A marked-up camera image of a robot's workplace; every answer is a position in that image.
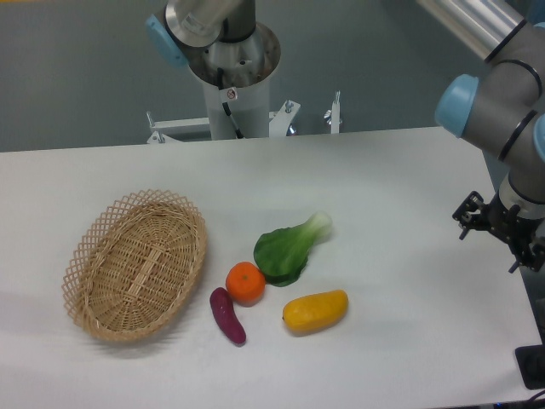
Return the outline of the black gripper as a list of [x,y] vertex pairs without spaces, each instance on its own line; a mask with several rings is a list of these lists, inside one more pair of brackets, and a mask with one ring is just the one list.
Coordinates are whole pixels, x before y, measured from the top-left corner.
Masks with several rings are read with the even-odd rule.
[[544,215],[527,212],[521,202],[507,207],[497,193],[487,204],[478,192],[472,191],[452,214],[452,218],[462,230],[459,240],[464,240],[474,230],[489,232],[508,244],[515,257],[509,273],[520,267],[538,272],[544,265],[544,238],[536,238],[537,228],[544,221]]

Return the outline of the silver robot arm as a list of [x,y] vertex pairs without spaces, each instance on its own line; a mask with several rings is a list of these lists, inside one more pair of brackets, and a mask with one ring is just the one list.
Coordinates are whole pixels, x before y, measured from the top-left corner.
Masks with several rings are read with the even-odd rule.
[[[505,243],[516,267],[544,264],[544,27],[503,1],[425,1],[422,7],[491,67],[461,75],[441,96],[436,122],[509,168],[496,195],[470,193],[454,212],[464,233]],[[188,67],[204,89],[204,125],[216,139],[284,137],[299,105],[269,110],[269,79],[280,60],[276,36],[255,19],[252,1],[170,1],[146,31],[171,65]]]

